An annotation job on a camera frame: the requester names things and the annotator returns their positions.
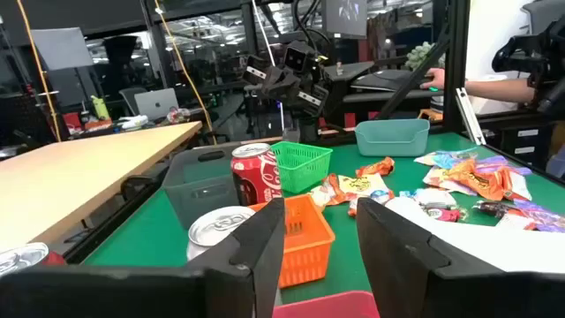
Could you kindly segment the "blue snack bag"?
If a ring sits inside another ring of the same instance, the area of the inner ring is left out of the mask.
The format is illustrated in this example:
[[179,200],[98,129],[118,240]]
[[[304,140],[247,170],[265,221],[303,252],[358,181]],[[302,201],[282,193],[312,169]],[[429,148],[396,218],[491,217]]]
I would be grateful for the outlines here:
[[475,159],[477,156],[478,153],[476,152],[476,148],[468,148],[458,151],[438,150],[417,157],[414,159],[414,162],[427,166],[437,166],[444,170],[450,170],[453,167],[457,166],[459,163],[465,162],[470,159]]

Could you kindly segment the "green bottle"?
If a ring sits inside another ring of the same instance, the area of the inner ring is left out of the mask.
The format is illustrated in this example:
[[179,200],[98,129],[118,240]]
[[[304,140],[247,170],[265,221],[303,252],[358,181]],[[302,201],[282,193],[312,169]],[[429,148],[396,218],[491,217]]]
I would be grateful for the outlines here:
[[110,115],[106,107],[105,101],[102,98],[91,96],[92,103],[94,105],[96,116],[101,120],[110,120]]

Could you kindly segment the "orange white Reese's wrapper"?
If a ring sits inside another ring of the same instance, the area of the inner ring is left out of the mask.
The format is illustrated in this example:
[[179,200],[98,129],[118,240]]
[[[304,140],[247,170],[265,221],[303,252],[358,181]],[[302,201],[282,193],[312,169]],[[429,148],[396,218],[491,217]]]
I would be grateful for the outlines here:
[[353,207],[352,201],[356,198],[354,193],[347,191],[348,184],[353,178],[329,174],[323,178],[321,184],[310,191],[310,196],[318,207],[335,206],[349,202],[348,215],[357,216],[357,209]]

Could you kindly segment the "red Coca-Cola can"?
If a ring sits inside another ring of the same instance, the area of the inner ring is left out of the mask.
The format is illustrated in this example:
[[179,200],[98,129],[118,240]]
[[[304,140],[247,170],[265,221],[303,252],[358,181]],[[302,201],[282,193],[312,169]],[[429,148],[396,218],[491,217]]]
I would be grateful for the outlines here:
[[235,148],[230,167],[242,205],[265,203],[283,196],[275,153],[267,143]]

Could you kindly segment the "teal plastic bin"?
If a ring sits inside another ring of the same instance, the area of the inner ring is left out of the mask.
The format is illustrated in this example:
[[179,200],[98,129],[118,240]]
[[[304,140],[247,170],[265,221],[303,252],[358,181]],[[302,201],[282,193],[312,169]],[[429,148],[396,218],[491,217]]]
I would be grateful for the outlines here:
[[363,156],[423,155],[430,122],[426,119],[368,120],[358,124],[355,135]]

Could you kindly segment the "yellow candy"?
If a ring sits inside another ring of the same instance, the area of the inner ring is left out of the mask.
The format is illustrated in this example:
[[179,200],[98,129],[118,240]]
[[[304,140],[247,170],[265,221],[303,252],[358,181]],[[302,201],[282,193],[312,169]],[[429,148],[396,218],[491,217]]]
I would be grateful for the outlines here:
[[387,187],[379,174],[364,175],[359,178],[339,176],[339,188],[349,196],[385,197],[392,199],[394,193]]

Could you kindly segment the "grey office chair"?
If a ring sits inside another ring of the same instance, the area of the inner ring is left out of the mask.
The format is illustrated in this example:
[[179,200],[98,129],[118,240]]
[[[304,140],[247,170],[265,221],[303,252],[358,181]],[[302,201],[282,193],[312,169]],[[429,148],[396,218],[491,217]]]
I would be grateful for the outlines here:
[[139,115],[139,107],[135,99],[135,95],[146,93],[143,87],[128,87],[121,89],[119,94],[124,98],[128,105],[128,109],[133,116]]

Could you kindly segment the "black vertical frame post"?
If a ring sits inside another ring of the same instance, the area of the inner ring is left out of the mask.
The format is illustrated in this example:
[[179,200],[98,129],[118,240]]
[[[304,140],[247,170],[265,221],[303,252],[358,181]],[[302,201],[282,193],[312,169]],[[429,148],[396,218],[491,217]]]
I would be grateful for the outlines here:
[[444,80],[444,103],[442,127],[447,132],[460,133],[463,130],[463,117],[456,105],[456,89],[464,87],[467,57],[467,40],[471,0],[448,0],[448,21],[442,34],[428,57],[412,73],[400,89],[383,106],[372,120],[389,119],[400,103],[407,97],[413,86],[423,79],[427,71],[446,54],[446,78]]

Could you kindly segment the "green plastic basket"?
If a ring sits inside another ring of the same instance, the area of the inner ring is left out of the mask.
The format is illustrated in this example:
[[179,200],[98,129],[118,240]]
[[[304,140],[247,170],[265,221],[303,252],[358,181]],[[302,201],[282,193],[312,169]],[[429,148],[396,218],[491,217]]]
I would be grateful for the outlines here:
[[280,141],[271,150],[275,153],[282,189],[301,193],[328,175],[330,148]]

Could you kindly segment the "purple snack bag clear window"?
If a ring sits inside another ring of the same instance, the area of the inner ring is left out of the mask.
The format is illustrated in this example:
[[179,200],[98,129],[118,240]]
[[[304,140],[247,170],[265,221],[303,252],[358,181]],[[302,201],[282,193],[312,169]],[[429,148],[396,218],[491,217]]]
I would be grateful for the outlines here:
[[565,216],[560,216],[541,206],[522,200],[496,205],[499,222],[496,227],[565,233]]

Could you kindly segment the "large orange Reese's pack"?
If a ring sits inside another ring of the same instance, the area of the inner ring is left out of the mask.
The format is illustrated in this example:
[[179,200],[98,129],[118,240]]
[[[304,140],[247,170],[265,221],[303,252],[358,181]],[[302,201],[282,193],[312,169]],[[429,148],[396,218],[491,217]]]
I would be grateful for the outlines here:
[[525,176],[503,168],[496,172],[480,173],[474,159],[459,163],[450,170],[432,167],[424,183],[448,191],[481,196],[490,201],[531,201]]

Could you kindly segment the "red soda can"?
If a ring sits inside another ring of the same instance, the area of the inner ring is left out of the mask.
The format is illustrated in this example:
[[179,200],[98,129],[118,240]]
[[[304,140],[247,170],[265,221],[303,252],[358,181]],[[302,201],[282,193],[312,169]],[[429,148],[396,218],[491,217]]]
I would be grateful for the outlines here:
[[0,277],[36,265],[65,265],[65,259],[41,242],[28,243],[0,252]]

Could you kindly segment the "white plastic bin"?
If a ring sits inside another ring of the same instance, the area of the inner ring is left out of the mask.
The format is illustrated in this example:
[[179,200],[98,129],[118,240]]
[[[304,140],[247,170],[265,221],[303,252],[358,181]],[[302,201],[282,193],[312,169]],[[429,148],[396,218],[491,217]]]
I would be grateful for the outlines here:
[[410,224],[506,272],[565,274],[565,233],[438,221],[406,197],[396,197],[385,207]]

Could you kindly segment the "silver soda can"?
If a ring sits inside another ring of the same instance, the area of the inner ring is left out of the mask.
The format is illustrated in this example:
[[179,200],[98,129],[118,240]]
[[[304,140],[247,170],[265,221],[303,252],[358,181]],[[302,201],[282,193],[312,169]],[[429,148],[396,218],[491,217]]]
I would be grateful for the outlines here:
[[188,261],[227,238],[239,225],[255,214],[248,207],[218,208],[199,217],[188,230]]

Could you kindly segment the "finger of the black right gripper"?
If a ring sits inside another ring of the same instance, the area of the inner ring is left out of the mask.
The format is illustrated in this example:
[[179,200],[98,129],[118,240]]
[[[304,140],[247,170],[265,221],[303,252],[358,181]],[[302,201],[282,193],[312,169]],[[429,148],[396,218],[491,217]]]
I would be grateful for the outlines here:
[[242,80],[248,84],[261,84],[267,77],[266,71],[267,60],[256,56],[249,56],[246,60]]
[[323,111],[329,92],[320,86],[298,92],[298,107],[307,115],[318,117]]

